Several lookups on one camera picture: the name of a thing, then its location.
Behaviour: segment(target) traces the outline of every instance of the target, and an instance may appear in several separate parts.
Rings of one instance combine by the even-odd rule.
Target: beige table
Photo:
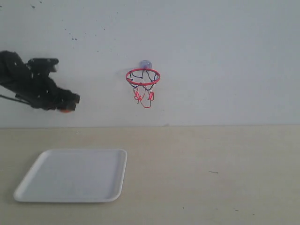
[[[1,225],[300,223],[300,126],[3,129],[0,143]],[[125,149],[120,198],[16,203],[14,189],[52,148]]]

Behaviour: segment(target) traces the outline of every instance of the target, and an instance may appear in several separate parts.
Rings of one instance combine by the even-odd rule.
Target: robotic arm
[[[33,58],[24,64],[15,52],[0,52],[0,85],[15,93],[16,98],[0,98],[28,104],[33,108],[74,111],[80,96],[64,90],[49,78],[56,72],[58,59]]]

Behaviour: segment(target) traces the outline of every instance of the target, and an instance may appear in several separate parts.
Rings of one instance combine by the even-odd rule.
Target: plastic tray
[[[14,193],[19,202],[105,203],[122,190],[127,153],[120,149],[43,152]]]

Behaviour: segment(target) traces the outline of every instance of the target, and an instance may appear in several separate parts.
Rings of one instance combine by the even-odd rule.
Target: red rim
[[[147,70],[147,71],[150,71],[150,72],[153,72],[153,73],[157,74],[158,79],[155,80],[155,81],[153,81],[153,82],[150,82],[150,83],[137,83],[137,82],[134,82],[134,81],[132,81],[132,80],[130,80],[130,79],[128,78],[128,76],[129,76],[132,72],[135,72],[135,71],[143,71],[143,70]],[[149,86],[149,85],[153,85],[153,84],[156,84],[157,82],[159,82],[159,80],[160,80],[160,74],[159,74],[158,71],[156,71],[156,70],[154,70],[154,69],[138,68],[138,69],[130,70],[130,71],[126,74],[126,77],[125,77],[125,78],[126,78],[126,80],[127,80],[129,83],[131,83],[131,84],[133,84],[133,85],[137,85],[137,86]]]

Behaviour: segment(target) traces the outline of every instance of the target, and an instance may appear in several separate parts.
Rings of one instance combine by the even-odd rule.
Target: mini basketball hoop
[[[149,61],[142,61],[140,66],[143,67],[130,70],[126,74],[126,80],[133,87],[134,99],[137,103],[141,103],[144,108],[150,108],[151,102],[154,100],[153,88],[159,82],[160,74],[158,71],[148,68],[148,66],[152,66]]]

